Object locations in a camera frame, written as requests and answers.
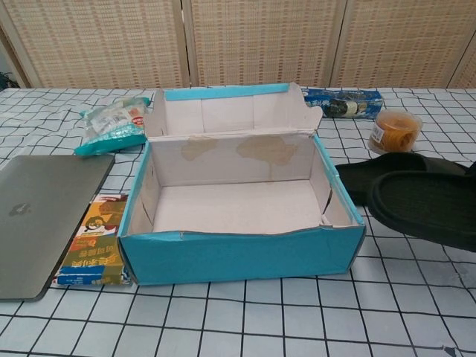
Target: open box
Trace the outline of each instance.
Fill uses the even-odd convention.
[[[346,272],[364,221],[294,83],[159,90],[119,228],[141,285]]]

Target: laptop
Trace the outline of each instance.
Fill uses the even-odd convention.
[[[114,156],[20,155],[0,170],[0,300],[41,298]]]

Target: woven screen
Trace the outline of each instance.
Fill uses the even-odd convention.
[[[446,87],[475,0],[349,0],[332,86]]]
[[[188,86],[172,1],[3,0],[32,84],[72,88]]]
[[[329,84],[344,1],[188,1],[199,85]]]
[[[476,88],[476,36],[460,62],[461,68],[450,83],[452,88]]]

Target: slipper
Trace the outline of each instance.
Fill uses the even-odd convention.
[[[394,171],[424,171],[428,173],[451,173],[464,175],[466,167],[443,158],[427,158],[415,152],[389,152],[356,164],[341,164],[339,172],[350,198],[355,205],[367,204],[367,194],[379,176]]]
[[[374,181],[367,200],[375,219],[395,231],[476,251],[475,175],[388,173]]]

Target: white tablecloth with black grid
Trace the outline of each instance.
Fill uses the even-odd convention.
[[[415,151],[466,166],[476,161],[476,90],[379,91],[386,107],[422,118]],[[153,94],[2,91],[0,168],[19,154],[72,154],[83,136],[82,110]],[[376,157],[367,148],[372,125],[323,119],[318,134],[335,164],[357,162]],[[129,191],[142,150],[115,154],[103,193]],[[405,237],[360,212],[367,236],[348,274],[52,286],[37,302],[0,303],[0,357],[476,356],[476,254]]]

